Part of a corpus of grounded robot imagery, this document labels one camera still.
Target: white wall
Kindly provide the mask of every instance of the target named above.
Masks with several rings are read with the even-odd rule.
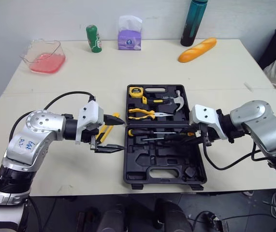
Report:
[[[0,0],[0,95],[32,39],[84,40],[95,24],[117,36],[120,15],[143,19],[143,39],[179,39],[189,0]],[[209,0],[197,38],[240,38],[258,59],[276,29],[276,0]]]

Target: clear plastic box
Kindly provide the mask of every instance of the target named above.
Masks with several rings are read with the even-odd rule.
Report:
[[[29,69],[37,73],[56,73],[66,56],[59,41],[34,40],[21,56]]]

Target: green can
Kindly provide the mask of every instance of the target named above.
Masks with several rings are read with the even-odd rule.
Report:
[[[101,39],[98,34],[98,29],[95,25],[89,25],[86,27],[86,34],[88,44],[92,52],[101,52]]]

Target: purple tissue box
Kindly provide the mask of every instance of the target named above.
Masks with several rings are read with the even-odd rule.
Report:
[[[119,50],[141,50],[141,33],[133,30],[122,30],[118,33]]]

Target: toolbox compartment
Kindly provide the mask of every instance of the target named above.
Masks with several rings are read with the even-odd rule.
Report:
[[[184,99],[184,106],[175,112],[178,104],[143,104],[141,98],[129,94],[130,87],[141,87],[147,99],[177,97],[176,90]],[[193,190],[203,190],[206,174],[198,145],[168,145],[162,140],[142,141],[147,138],[161,138],[165,134],[129,136],[131,129],[143,129],[153,132],[180,132],[189,125],[189,106],[182,85],[129,85],[126,97],[124,181],[132,189],[143,189],[143,184],[186,184]],[[129,113],[129,109],[140,108],[174,114],[173,116],[130,119],[145,116],[144,113]]]

